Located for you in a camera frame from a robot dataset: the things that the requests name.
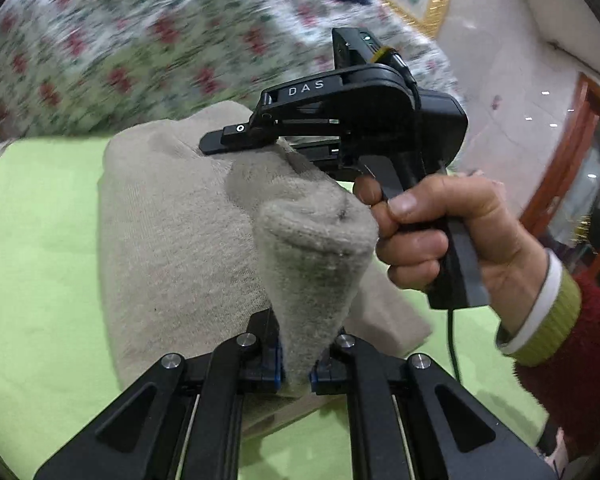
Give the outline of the person's right hand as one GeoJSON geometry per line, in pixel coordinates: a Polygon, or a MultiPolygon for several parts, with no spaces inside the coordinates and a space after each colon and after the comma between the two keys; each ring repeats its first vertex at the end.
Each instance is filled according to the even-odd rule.
{"type": "Polygon", "coordinates": [[[386,202],[379,183],[363,176],[355,180],[353,193],[370,206],[379,228],[377,257],[388,264],[390,281],[400,289],[425,290],[449,248],[440,231],[402,232],[400,227],[461,218],[474,242],[491,308],[507,333],[521,329],[546,278],[548,255],[507,209],[504,185],[475,174],[435,174],[386,202]]]}

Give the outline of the red sweater right forearm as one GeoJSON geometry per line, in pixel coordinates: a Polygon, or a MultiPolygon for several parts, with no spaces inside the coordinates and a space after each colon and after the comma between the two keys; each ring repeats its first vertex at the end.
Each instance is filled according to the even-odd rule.
{"type": "Polygon", "coordinates": [[[539,297],[521,329],[498,329],[496,344],[515,361],[521,385],[564,430],[570,451],[600,444],[600,288],[572,276],[554,252],[539,297]]]}

